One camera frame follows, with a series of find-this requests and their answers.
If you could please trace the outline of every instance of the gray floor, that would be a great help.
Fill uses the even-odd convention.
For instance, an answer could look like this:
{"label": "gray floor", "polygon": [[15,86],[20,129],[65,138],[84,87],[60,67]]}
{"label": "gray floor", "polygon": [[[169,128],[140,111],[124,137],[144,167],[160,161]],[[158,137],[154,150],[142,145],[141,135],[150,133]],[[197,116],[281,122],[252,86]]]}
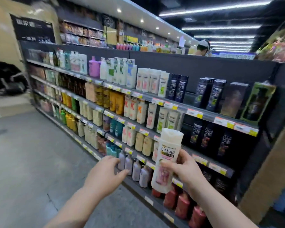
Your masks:
{"label": "gray floor", "polygon": [[[0,118],[0,227],[42,227],[84,183],[95,165],[39,112]],[[120,186],[85,227],[168,227]]]}

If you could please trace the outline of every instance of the top shelf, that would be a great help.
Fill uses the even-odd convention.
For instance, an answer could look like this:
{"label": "top shelf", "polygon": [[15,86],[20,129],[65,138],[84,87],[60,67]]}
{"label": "top shelf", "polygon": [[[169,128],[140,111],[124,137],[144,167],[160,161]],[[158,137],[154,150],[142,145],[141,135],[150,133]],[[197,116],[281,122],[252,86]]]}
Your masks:
{"label": "top shelf", "polygon": [[93,28],[93,27],[90,27],[90,26],[87,26],[87,25],[84,25],[84,24],[71,22],[71,21],[68,21],[68,20],[63,20],[63,21],[66,22],[66,23],[71,23],[71,24],[74,24],[74,25],[79,25],[79,26],[82,26],[82,27],[85,27],[85,28],[89,28],[89,29],[93,29],[93,30],[98,30],[98,31],[104,32],[104,30],[96,29],[96,28]]}
{"label": "top shelf", "polygon": [[214,113],[214,112],[211,112],[205,109],[179,103],[176,101],[171,101],[166,98],[161,98],[152,93],[145,93],[142,91],[138,91],[136,89],[127,88],[126,86],[121,86],[115,83],[107,82],[106,80],[100,80],[100,79],[97,79],[91,76],[80,74],[78,72],[74,72],[74,71],[62,69],[59,67],[55,67],[52,65],[44,64],[42,62],[33,61],[29,59],[27,59],[27,61],[30,63],[36,64],[36,65],[40,65],[40,66],[43,66],[49,69],[53,69],[57,72],[65,73],[70,76],[74,76],[82,80],[95,83],[96,85],[102,85],[104,87],[113,89],[118,92],[122,92],[124,94],[130,94],[133,97],[137,97],[139,99],[143,99],[145,101],[149,101],[149,102],[155,103],[157,105],[160,105],[160,106],[163,106],[169,109],[177,110],[181,113],[185,113],[190,116],[197,117],[199,119],[203,119],[205,121],[212,122],[212,123],[227,127],[229,129],[233,129],[233,130],[254,136],[254,137],[256,137],[259,133],[258,126],[251,125],[247,122],[244,122],[244,121],[241,121],[235,118],[231,118],[225,115],[221,115],[221,114]]}

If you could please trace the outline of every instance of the person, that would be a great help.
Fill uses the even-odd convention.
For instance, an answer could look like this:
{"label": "person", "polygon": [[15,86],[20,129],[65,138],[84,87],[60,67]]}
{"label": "person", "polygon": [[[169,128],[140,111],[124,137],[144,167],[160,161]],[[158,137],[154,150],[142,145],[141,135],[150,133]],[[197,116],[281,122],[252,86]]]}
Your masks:
{"label": "person", "polygon": [[[176,174],[189,195],[204,210],[213,228],[257,228],[239,209],[217,192],[205,179],[194,158],[180,150],[182,164],[163,160],[161,165]],[[97,204],[125,179],[128,170],[114,174],[119,159],[106,156],[89,172],[85,183],[44,228],[82,228]]]}
{"label": "person", "polygon": [[206,40],[199,41],[195,55],[205,56],[210,49],[210,43]]}

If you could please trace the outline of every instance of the purple bottle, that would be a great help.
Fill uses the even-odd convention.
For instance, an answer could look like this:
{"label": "purple bottle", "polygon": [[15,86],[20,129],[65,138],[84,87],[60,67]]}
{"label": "purple bottle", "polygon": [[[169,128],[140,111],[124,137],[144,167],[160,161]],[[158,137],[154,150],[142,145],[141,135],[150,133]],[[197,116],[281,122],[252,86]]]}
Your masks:
{"label": "purple bottle", "polygon": [[92,77],[100,77],[100,63],[95,60],[95,57],[92,57],[92,60],[89,61],[89,75]]}

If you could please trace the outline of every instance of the hand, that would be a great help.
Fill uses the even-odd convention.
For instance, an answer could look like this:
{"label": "hand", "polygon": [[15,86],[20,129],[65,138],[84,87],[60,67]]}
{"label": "hand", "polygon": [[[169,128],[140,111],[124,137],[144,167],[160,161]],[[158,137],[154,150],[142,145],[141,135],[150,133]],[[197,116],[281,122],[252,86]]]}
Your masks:
{"label": "hand", "polygon": [[123,170],[114,174],[114,167],[119,159],[113,156],[105,156],[89,172],[83,188],[99,194],[101,198],[108,196],[122,183],[129,170]]}
{"label": "hand", "polygon": [[195,198],[193,195],[195,195],[197,191],[201,191],[203,187],[207,187],[209,183],[203,176],[198,164],[189,153],[180,149],[178,157],[180,157],[180,162],[183,164],[176,164],[168,160],[162,160],[160,164],[164,168],[175,172],[182,182],[191,190],[189,192],[190,196]]}

